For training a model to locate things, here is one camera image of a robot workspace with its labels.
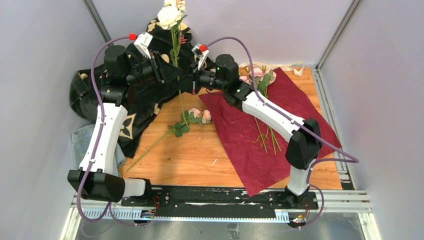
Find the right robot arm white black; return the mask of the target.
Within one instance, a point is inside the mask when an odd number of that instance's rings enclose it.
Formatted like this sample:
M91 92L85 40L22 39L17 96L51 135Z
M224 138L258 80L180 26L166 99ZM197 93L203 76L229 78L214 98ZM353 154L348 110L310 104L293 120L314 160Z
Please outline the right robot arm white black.
M220 90L230 106L261 120L279 133L288 143L285 158L290 164L285 202L293 208L305 203L312 164L323 147L319 140L319 123L314 118L305 120L289 113L254 91L253 84L241 81L239 66L231 55L221 54L215 63L215 71L201 69L201 60L191 64L189 74L180 78L176 88L193 95L202 88Z

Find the dark red wrapping paper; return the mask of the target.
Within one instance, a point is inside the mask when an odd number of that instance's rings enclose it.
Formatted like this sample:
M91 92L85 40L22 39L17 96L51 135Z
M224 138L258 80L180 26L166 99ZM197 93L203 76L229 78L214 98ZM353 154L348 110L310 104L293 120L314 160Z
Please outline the dark red wrapping paper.
M317 111L308 96L280 68L274 69L275 81L267 87L268 98L289 113L305 120L313 118L321 137L341 148L332 127ZM202 103L211 113L219 140L249 196L280 182L290 175L286 160L287 141L265 123L226 103L220 94L201 94Z

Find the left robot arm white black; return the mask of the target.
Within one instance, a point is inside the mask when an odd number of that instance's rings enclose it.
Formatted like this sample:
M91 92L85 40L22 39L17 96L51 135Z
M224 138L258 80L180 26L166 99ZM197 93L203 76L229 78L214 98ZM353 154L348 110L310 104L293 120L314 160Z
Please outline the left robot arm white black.
M94 90L98 100L96 122L86 154L77 170L70 170L67 180L77 193L77 202L84 200L117 203L124 198L141 197L151 191L144 178L122 178L114 173L115 148L121 126L127 117L131 89L140 83L156 81L173 83L183 70L166 62L158 51L147 51L144 60L135 63L122 45L104 51L104 65L109 84Z

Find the pink fake flower stem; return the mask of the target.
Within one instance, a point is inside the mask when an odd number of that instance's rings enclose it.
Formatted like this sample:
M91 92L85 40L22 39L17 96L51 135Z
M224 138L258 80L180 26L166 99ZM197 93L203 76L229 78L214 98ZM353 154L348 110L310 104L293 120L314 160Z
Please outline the pink fake flower stem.
M241 76L239 79L249 85L253 83L253 78L256 80L256 87L258 91L267 99L269 97L268 94L268 87L276 80L276 74L272 69L268 69L266 66L262 67L254 67L250 68L248 66L244 68L239 69L239 73ZM272 151L276 155L277 151L281 151L280 144L276 138L276 135L274 131L271 129L270 126L266 126L266 131L263 132L261 130L259 120L255 117L254 118L257 130L259 132L259 135L253 143L260 143L260 147L264 148L265 152L268 153L268 147L267 147L267 140L271 140L272 145Z
M180 120L173 125L168 126L168 131L155 140L127 169L129 172L149 151L151 151L160 141L169 135L174 135L177 138L182 137L190 131L191 124L198 124L199 126L208 125L212 122L212 115L208 109L200 110L198 108L191 108L184 110L181 113Z

